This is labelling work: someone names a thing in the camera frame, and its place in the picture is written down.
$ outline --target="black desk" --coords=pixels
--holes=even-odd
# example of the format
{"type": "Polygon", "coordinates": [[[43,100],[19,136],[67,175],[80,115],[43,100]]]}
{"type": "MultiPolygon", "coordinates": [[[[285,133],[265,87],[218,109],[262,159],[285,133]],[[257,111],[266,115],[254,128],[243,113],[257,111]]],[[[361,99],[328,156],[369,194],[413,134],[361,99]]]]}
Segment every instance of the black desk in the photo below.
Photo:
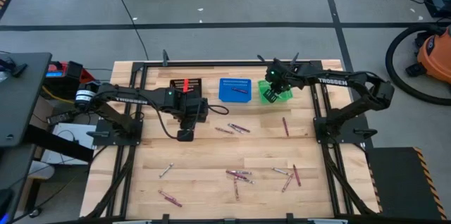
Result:
{"type": "Polygon", "coordinates": [[[0,82],[0,189],[13,190],[8,217],[16,213],[36,145],[83,161],[92,159],[93,150],[69,142],[30,125],[41,92],[51,54],[0,54],[16,64],[28,64],[23,73],[0,82]]]}
{"type": "MultiPolygon", "coordinates": [[[[11,57],[17,64],[26,63],[28,67],[18,78],[9,77],[0,82],[0,140],[14,134],[14,141],[20,141],[25,134],[35,108],[49,66],[51,54],[1,54],[1,59],[11,57]]],[[[15,181],[25,177],[30,169],[36,146],[23,144],[2,149],[0,159],[0,188],[7,188],[15,181]]],[[[26,179],[18,181],[11,189],[13,201],[8,215],[14,217],[26,179]]]]}

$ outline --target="black mat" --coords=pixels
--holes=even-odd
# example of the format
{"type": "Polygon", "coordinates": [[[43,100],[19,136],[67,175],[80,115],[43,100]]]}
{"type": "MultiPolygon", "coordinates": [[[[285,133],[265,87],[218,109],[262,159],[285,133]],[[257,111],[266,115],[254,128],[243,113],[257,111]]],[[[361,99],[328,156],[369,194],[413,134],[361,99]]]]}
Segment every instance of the black mat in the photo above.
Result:
{"type": "Polygon", "coordinates": [[[367,153],[383,216],[446,219],[420,149],[377,148],[367,153]]]}

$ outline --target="silver pen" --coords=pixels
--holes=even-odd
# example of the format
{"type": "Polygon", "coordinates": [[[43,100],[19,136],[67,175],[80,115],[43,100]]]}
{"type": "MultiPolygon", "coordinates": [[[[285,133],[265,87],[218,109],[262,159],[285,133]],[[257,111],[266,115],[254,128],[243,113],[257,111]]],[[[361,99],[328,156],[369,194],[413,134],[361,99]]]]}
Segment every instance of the silver pen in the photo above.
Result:
{"type": "Polygon", "coordinates": [[[239,133],[241,133],[241,134],[244,134],[243,131],[241,131],[240,129],[236,128],[236,127],[233,126],[232,124],[228,124],[228,126],[229,126],[230,128],[232,128],[232,129],[234,129],[235,131],[237,131],[237,132],[239,132],[239,133]]]}
{"type": "Polygon", "coordinates": [[[174,163],[169,164],[169,166],[165,170],[163,170],[162,174],[160,174],[160,178],[162,178],[164,174],[166,174],[166,172],[168,172],[168,170],[172,168],[172,166],[174,166],[174,163]]]}
{"type": "Polygon", "coordinates": [[[288,172],[283,171],[283,170],[278,169],[278,168],[272,168],[272,170],[274,170],[274,171],[276,171],[276,172],[279,172],[279,173],[282,173],[282,174],[284,174],[284,175],[290,175],[288,172]]]}

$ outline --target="red pen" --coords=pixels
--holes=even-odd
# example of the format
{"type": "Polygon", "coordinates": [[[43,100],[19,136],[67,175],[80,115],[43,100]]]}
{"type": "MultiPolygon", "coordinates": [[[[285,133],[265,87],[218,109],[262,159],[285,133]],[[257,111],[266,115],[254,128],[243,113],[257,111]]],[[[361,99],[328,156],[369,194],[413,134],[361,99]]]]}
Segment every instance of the red pen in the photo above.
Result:
{"type": "Polygon", "coordinates": [[[296,169],[296,166],[294,164],[293,164],[293,171],[295,172],[297,185],[299,185],[299,187],[301,187],[301,180],[299,179],[299,175],[297,174],[297,169],[296,169]]]}
{"type": "Polygon", "coordinates": [[[168,197],[164,197],[164,199],[167,200],[167,201],[169,201],[169,202],[171,202],[172,204],[175,204],[175,205],[178,206],[178,207],[182,207],[182,204],[178,203],[177,201],[175,201],[175,200],[173,200],[173,199],[170,199],[170,198],[168,198],[168,197]]]}
{"type": "Polygon", "coordinates": [[[229,171],[229,170],[226,170],[225,172],[226,172],[227,174],[234,175],[234,176],[237,177],[237,178],[242,178],[242,179],[246,179],[246,180],[247,180],[247,178],[246,178],[245,176],[243,176],[243,175],[240,175],[240,174],[231,172],[231,171],[229,171]]]}
{"type": "Polygon", "coordinates": [[[285,118],[282,118],[282,122],[283,122],[283,127],[285,128],[285,133],[287,134],[287,137],[289,137],[290,135],[288,134],[287,121],[285,120],[285,118]]]}

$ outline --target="blue box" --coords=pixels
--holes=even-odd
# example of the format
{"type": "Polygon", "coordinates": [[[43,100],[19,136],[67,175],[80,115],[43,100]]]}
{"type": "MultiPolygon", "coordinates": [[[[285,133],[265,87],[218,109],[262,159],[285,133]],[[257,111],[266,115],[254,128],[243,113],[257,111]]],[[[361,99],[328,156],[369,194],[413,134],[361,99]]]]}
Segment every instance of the blue box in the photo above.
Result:
{"type": "Polygon", "coordinates": [[[252,82],[250,79],[221,78],[219,80],[219,99],[228,102],[248,102],[252,99],[252,82]],[[233,87],[247,93],[232,90],[233,87]]]}

